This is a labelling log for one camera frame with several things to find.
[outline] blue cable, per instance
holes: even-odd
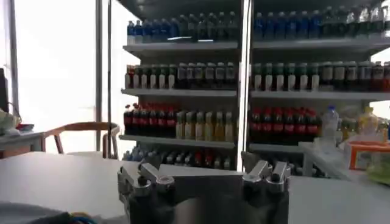
[[[82,222],[82,223],[86,223],[86,224],[97,224],[94,220],[89,219],[89,218],[84,217],[84,216],[75,216],[72,218],[72,222]]]

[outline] chair backrest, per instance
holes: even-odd
[[[62,127],[58,127],[49,131],[46,131],[43,134],[41,145],[42,151],[46,151],[46,138],[49,136],[54,136],[55,144],[59,154],[63,154],[63,147],[61,143],[60,134],[64,131],[108,131],[109,129],[108,122],[79,122],[73,124],[67,124]],[[113,144],[114,155],[112,156],[111,152],[108,152],[108,133],[103,135],[103,158],[113,158],[118,159],[118,144],[116,142],[116,135],[119,133],[120,128],[117,124],[111,123],[111,137]]]

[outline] wooden chair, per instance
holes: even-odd
[[[41,144],[42,144],[42,151],[46,151],[46,138],[49,136],[54,136],[55,144],[57,146],[57,150],[59,154],[63,154],[63,148],[61,144],[60,134],[64,131],[108,131],[108,122],[80,122],[80,123],[73,123],[73,124],[67,124],[62,127],[55,128],[53,130],[49,130],[44,133]],[[120,128],[117,124],[112,123],[112,130],[111,130],[111,136],[112,136],[112,144],[113,144],[113,151],[114,154],[112,155],[111,152],[108,152],[108,133],[103,135],[103,152],[102,157],[104,159],[118,159],[118,145],[116,142],[116,135],[119,133]],[[71,155],[81,155],[81,156],[98,156],[101,155],[101,153],[97,151],[93,152],[80,152],[80,153],[69,153]]]

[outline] table surface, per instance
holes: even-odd
[[[138,163],[32,152],[0,160],[0,200],[62,211],[122,217],[116,173]],[[238,174],[162,165],[168,175]],[[350,181],[293,177],[289,223],[388,223],[390,204]]]

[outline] white shelf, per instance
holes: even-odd
[[[237,92],[226,90],[188,90],[188,89],[122,89],[123,94],[132,96],[176,96],[176,97],[236,97]]]
[[[220,149],[234,149],[235,145],[232,142],[208,142],[208,141],[195,141],[187,139],[175,139],[175,138],[159,138],[159,137],[147,137],[137,135],[120,135],[122,140],[132,140],[138,142],[148,142],[154,144],[167,144],[167,145],[184,145],[194,147],[210,147]]]
[[[251,96],[253,98],[279,99],[390,100],[390,93],[354,93],[323,91],[252,91]]]
[[[270,144],[249,144],[252,152],[286,152],[302,153],[303,150],[298,145],[270,145]]]

